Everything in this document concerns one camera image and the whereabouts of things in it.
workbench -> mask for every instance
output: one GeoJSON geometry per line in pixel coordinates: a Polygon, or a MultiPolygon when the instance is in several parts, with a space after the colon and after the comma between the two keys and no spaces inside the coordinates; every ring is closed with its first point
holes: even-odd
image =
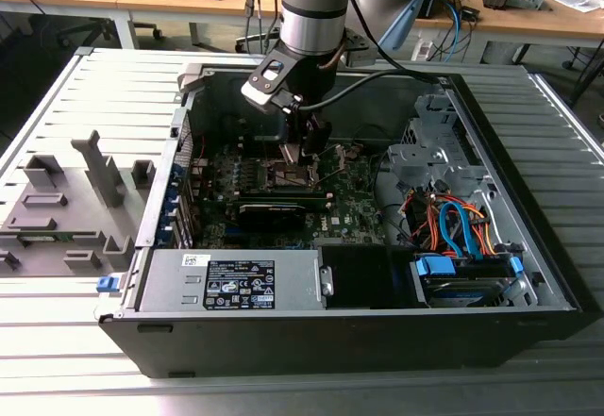
{"type": "MultiPolygon", "coordinates": [[[[23,190],[22,167],[32,153],[54,154],[64,168],[84,166],[70,144],[74,135],[97,129],[101,151],[119,167],[137,158],[158,163],[179,106],[182,64],[211,64],[216,57],[261,61],[82,49],[0,158],[0,219],[23,190]]],[[[604,151],[594,138],[542,78],[521,67],[405,65],[463,75],[603,305],[604,151]]],[[[602,321],[569,340],[542,342],[496,369],[152,380],[98,328],[95,283],[93,277],[0,279],[0,397],[6,413],[555,415],[604,409],[602,321]],[[87,398],[67,398],[73,395],[87,398]]]]}
{"type": "MultiPolygon", "coordinates": [[[[159,20],[194,24],[245,24],[245,0],[34,0],[50,15],[110,18],[117,26],[124,48],[137,48],[138,41],[133,22],[159,20]]],[[[273,17],[274,0],[261,0],[262,16],[268,25],[273,17]]],[[[523,9],[492,10],[482,6],[482,0],[463,0],[469,7],[480,10],[480,19],[472,35],[471,45],[464,60],[480,62],[488,42],[516,42],[556,46],[595,48],[604,37],[604,10],[580,13],[552,0],[545,1],[539,11],[523,9]]],[[[40,13],[28,0],[0,0],[0,11],[40,13]]],[[[418,19],[404,47],[411,50],[419,37],[440,42],[451,20],[445,10],[437,6],[429,19],[418,19]]],[[[459,53],[453,58],[461,59],[459,53]]]]}

aluminum profile table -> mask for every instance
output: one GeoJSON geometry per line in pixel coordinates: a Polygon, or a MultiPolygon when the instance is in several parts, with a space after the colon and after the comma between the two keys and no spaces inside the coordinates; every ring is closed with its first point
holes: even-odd
{"type": "MultiPolygon", "coordinates": [[[[73,135],[96,128],[118,166],[157,163],[184,62],[259,58],[84,50],[0,159],[0,218],[32,153],[81,167],[73,135]]],[[[604,305],[604,152],[542,78],[520,67],[416,65],[464,76],[550,222],[604,305]]],[[[153,380],[96,325],[95,278],[0,279],[0,408],[19,414],[586,415],[604,412],[604,322],[497,369],[153,380]],[[87,396],[86,399],[71,398],[87,396]]]]}

blue latch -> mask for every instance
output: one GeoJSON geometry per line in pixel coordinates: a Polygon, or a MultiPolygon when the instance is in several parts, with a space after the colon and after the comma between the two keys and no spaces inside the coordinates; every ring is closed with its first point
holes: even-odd
{"type": "Polygon", "coordinates": [[[522,261],[520,258],[513,257],[510,258],[510,265],[512,266],[514,272],[519,275],[525,271],[525,267],[522,266],[522,261]]]}
{"type": "Polygon", "coordinates": [[[101,276],[96,282],[96,291],[99,293],[116,293],[120,291],[120,278],[115,276],[101,276]]]}
{"type": "Polygon", "coordinates": [[[423,256],[415,262],[415,266],[420,276],[455,274],[453,260],[445,256],[423,256]]]}

desk leg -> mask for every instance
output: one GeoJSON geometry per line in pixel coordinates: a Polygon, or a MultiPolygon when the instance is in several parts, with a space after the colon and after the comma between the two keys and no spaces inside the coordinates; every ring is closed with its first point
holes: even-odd
{"type": "Polygon", "coordinates": [[[139,40],[136,37],[136,31],[134,29],[134,22],[130,18],[128,12],[120,12],[112,20],[115,22],[117,29],[117,35],[122,44],[122,48],[136,50],[139,48],[139,40]]]}

gray floor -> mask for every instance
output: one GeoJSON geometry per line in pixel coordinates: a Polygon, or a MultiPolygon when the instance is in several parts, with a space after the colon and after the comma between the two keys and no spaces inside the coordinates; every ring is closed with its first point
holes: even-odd
{"type": "MultiPolygon", "coordinates": [[[[34,34],[29,37],[16,32],[11,40],[0,46],[0,109],[2,118],[0,130],[14,136],[25,122],[31,111],[44,96],[65,62],[73,54],[76,45],[83,41],[86,34],[72,37],[74,46],[61,49],[56,34],[64,28],[86,23],[86,19],[73,17],[44,17],[36,15],[31,23],[34,34]]],[[[141,48],[165,50],[198,50],[191,44],[189,25],[163,22],[159,25],[165,39],[158,42],[152,37],[151,30],[138,31],[141,48]]],[[[241,27],[229,25],[203,25],[199,29],[203,43],[231,52],[235,39],[241,37],[241,27]]],[[[117,40],[105,41],[102,37],[94,46],[119,47],[117,40]]],[[[551,86],[562,97],[568,96],[575,84],[583,65],[576,63],[573,70],[564,70],[562,63],[571,58],[564,47],[533,46],[528,51],[524,64],[532,71],[545,76],[551,86]]],[[[597,116],[604,106],[604,78],[600,77],[583,94],[575,107],[575,112],[600,141],[604,141],[604,129],[597,124],[597,116]]],[[[9,144],[9,139],[0,136],[0,151],[9,144]]]]}

